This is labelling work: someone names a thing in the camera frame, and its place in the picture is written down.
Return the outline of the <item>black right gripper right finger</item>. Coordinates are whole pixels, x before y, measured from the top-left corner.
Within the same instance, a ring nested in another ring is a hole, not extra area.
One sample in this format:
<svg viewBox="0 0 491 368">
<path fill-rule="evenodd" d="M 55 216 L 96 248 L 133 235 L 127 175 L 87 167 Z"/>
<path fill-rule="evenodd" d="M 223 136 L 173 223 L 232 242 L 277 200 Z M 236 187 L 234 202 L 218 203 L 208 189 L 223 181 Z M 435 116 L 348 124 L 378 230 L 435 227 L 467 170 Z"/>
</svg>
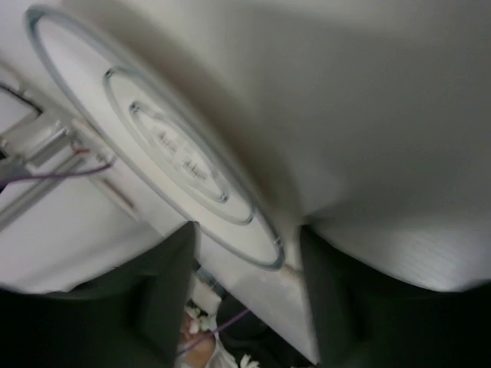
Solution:
<svg viewBox="0 0 491 368">
<path fill-rule="evenodd" d="M 488 367 L 490 283 L 439 292 L 339 251 L 310 226 L 302 268 L 322 367 Z"/>
</svg>

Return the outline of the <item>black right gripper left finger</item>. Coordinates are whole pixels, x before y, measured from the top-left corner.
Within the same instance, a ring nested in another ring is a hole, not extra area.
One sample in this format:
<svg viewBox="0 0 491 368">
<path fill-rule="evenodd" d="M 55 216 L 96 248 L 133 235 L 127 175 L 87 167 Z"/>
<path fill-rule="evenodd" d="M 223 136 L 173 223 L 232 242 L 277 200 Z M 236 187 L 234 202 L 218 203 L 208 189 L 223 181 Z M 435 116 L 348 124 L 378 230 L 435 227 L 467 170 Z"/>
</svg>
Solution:
<svg viewBox="0 0 491 368">
<path fill-rule="evenodd" d="M 3 367 L 172 367 L 198 225 L 71 291 L 1 289 Z"/>
</svg>

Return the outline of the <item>red patterned glass plate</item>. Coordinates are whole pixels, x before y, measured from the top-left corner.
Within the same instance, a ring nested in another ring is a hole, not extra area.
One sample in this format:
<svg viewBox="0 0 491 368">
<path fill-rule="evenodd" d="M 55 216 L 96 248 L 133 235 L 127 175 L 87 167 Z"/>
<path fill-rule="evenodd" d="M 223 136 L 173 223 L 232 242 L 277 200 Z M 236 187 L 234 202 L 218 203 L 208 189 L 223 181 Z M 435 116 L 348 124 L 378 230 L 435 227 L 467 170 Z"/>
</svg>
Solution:
<svg viewBox="0 0 491 368">
<path fill-rule="evenodd" d="M 162 200 L 251 265 L 283 266 L 283 237 L 243 165 L 175 87 L 67 12 L 32 5 L 25 23 L 55 84 Z"/>
</svg>

